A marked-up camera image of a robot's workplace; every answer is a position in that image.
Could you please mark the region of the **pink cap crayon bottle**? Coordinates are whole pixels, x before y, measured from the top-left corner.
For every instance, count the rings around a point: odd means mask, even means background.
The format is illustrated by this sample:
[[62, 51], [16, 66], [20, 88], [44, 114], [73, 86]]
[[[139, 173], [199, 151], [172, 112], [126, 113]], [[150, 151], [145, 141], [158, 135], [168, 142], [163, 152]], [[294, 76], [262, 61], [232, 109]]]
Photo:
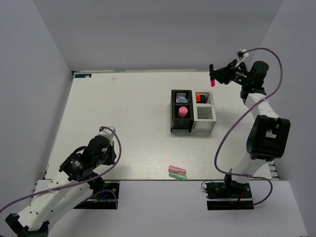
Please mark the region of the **pink cap crayon bottle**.
[[181, 118], [185, 118], [188, 114], [188, 108], [185, 106], [181, 106], [178, 110], [178, 116]]

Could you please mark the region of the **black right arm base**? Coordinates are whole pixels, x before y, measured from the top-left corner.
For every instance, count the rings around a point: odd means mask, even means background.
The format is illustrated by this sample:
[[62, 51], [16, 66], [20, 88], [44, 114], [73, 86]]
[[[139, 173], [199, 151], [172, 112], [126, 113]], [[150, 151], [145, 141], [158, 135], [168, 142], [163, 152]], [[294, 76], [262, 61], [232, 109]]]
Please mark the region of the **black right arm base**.
[[248, 183], [234, 181], [231, 171], [223, 182], [206, 180], [201, 189], [206, 192], [207, 210], [253, 210], [252, 193]]

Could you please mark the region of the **blue white round tub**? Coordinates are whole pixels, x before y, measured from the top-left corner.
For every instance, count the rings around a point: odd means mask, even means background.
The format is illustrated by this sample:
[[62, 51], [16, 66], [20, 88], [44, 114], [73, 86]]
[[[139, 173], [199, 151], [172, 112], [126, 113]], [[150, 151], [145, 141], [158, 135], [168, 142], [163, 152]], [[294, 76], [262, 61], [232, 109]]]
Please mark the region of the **blue white round tub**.
[[186, 97], [177, 97], [176, 103], [188, 103], [188, 99]]

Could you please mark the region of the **orange cap black highlighter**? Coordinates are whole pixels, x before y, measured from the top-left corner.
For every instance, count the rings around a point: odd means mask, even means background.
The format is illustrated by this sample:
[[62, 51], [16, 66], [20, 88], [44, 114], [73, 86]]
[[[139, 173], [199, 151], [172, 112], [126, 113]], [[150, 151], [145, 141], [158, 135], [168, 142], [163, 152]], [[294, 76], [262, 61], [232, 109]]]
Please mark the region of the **orange cap black highlighter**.
[[196, 94], [196, 102], [205, 104], [207, 103], [207, 97], [205, 94]]

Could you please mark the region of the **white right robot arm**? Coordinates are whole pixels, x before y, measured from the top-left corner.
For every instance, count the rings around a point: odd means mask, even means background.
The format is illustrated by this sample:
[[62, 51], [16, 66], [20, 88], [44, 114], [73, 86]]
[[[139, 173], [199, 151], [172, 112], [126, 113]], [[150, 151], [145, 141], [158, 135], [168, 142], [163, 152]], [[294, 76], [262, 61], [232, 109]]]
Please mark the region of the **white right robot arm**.
[[240, 97], [254, 118], [246, 154], [224, 178], [223, 192], [229, 197], [236, 196], [261, 166], [282, 157], [285, 151], [291, 123], [277, 115], [266, 100], [263, 84], [268, 70], [269, 65], [263, 61], [254, 62], [250, 70], [237, 60], [217, 70], [209, 66], [212, 85], [217, 81], [241, 86]]

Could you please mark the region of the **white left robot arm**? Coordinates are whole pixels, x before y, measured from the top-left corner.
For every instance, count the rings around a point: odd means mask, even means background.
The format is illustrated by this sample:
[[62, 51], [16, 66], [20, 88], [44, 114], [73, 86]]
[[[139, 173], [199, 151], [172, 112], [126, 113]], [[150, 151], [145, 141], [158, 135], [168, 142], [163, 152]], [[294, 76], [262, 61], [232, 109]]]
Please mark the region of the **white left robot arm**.
[[97, 135], [87, 146], [75, 149], [60, 165], [47, 188], [33, 194], [30, 204], [18, 213], [9, 214], [5, 222], [18, 237], [46, 237], [52, 227], [70, 210], [89, 199], [116, 192], [94, 169], [108, 165], [113, 169], [120, 155], [115, 153], [112, 135]]

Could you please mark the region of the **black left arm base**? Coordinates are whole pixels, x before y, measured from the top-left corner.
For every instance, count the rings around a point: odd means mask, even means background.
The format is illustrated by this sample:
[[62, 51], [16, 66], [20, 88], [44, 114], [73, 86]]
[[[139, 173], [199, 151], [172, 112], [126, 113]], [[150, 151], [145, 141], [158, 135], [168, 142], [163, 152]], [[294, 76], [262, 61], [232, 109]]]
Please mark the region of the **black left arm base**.
[[119, 204], [119, 188], [120, 181], [106, 181], [74, 209], [116, 210]]

